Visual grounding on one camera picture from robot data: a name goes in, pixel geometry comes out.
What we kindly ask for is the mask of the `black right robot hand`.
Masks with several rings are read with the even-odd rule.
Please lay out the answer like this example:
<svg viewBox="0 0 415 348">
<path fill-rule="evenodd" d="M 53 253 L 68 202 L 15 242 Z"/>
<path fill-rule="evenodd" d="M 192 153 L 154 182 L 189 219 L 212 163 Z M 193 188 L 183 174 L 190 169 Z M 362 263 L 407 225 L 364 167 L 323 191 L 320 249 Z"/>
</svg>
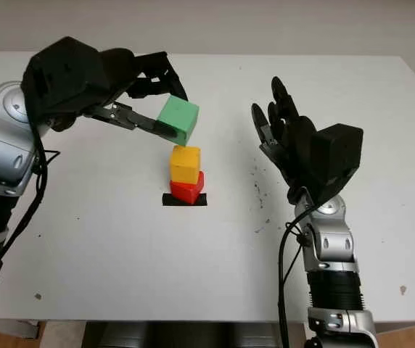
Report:
<svg viewBox="0 0 415 348">
<path fill-rule="evenodd" d="M 267 112 L 256 103 L 252 104 L 252 121 L 261 150 L 279 169 L 288 185 L 288 202 L 296 205 L 310 187 L 308 160 L 311 137 L 316 128 L 308 117 L 299 114 L 279 77 L 272 78 L 271 90 L 274 100 L 268 104 Z"/>
</svg>

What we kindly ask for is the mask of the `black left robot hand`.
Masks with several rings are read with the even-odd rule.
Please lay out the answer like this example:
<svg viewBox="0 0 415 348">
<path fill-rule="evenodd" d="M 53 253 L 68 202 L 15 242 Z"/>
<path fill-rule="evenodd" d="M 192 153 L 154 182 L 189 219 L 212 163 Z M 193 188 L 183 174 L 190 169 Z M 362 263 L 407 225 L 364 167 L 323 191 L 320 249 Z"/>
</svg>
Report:
<svg viewBox="0 0 415 348">
<path fill-rule="evenodd" d="M 169 93 L 187 101 L 184 87 L 170 64 L 167 53 L 157 52 L 135 57 L 125 49 L 110 49 L 101 53 L 104 70 L 110 81 L 110 96 L 98 105 L 83 109 L 74 115 L 64 115 L 50 122 L 54 131 L 70 128 L 78 116 L 94 118 L 111 125 L 133 130 L 141 128 L 147 133 L 165 138 L 179 145 L 186 145 L 191 135 L 173 121 L 153 120 L 130 106 L 120 104 L 117 98 L 127 93 L 132 99 Z"/>
</svg>

